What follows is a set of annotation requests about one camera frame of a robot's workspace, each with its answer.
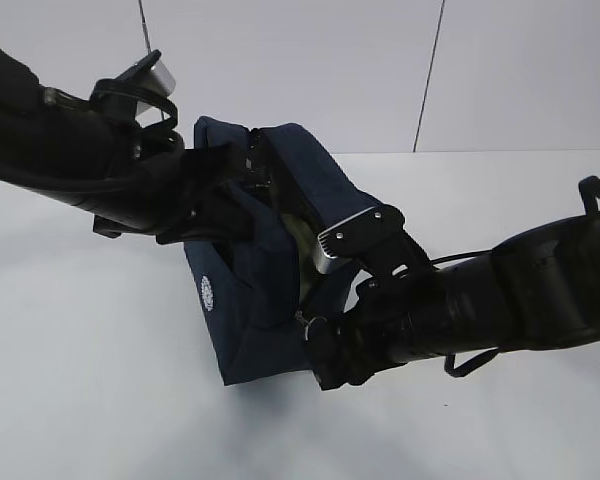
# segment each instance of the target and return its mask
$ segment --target screw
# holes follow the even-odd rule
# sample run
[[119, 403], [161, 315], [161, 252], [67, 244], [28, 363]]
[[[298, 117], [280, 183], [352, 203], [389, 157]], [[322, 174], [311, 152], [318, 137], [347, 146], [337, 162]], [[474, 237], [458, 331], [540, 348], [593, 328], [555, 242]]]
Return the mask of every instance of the screw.
[[133, 159], [134, 160], [138, 160], [140, 158], [140, 155], [142, 155], [142, 145], [140, 145], [139, 143], [136, 143], [133, 146]]
[[55, 106], [57, 102], [56, 89], [51, 87], [45, 88], [44, 93], [42, 94], [42, 101], [49, 107]]

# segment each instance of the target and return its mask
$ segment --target white table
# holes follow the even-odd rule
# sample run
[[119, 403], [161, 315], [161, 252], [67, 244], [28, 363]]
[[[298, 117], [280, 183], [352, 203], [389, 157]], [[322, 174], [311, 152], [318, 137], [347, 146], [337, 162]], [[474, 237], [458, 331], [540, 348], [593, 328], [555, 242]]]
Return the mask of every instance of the white table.
[[[338, 159], [432, 256], [578, 214], [600, 176], [600, 151]], [[181, 246], [90, 227], [0, 184], [0, 479], [600, 480], [600, 343], [225, 388]]]

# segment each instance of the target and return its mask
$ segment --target fabric bag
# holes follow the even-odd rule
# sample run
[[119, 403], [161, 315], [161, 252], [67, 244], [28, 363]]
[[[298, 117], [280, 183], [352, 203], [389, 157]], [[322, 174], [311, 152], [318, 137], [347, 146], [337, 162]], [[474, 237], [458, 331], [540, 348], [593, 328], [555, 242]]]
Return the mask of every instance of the fabric bag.
[[202, 117], [196, 148], [232, 142], [254, 180], [224, 188], [254, 220], [250, 241], [189, 241], [185, 252], [225, 385], [309, 368], [303, 318], [341, 313], [359, 267], [321, 275], [317, 235], [379, 202], [356, 189], [304, 128], [248, 130]]

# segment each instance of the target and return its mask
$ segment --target white logo patch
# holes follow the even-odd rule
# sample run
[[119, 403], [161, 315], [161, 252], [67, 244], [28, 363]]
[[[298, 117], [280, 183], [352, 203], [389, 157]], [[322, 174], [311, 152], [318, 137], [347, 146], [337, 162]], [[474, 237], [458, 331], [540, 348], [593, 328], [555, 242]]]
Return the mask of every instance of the white logo patch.
[[207, 312], [211, 312], [213, 310], [213, 289], [206, 275], [200, 280], [200, 295], [202, 296], [204, 308], [207, 309]]

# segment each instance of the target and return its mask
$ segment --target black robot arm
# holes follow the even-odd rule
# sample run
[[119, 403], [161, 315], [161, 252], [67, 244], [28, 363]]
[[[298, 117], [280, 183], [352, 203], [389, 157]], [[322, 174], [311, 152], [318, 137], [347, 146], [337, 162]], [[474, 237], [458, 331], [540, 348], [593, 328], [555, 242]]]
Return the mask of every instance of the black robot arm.
[[[160, 56], [98, 81], [82, 100], [40, 85], [0, 50], [0, 180], [93, 213], [94, 231], [112, 238], [249, 238], [251, 217], [222, 188], [244, 174], [245, 154], [231, 144], [184, 149]], [[141, 127], [147, 106], [166, 119]]]
[[[570, 348], [600, 340], [600, 180], [579, 184], [585, 215], [516, 235], [476, 258], [438, 270], [383, 205], [325, 232], [336, 258], [372, 277], [354, 308], [315, 317], [305, 348], [323, 390], [361, 385], [376, 372], [446, 357], [463, 377], [514, 350]], [[485, 350], [461, 366], [455, 355]]]

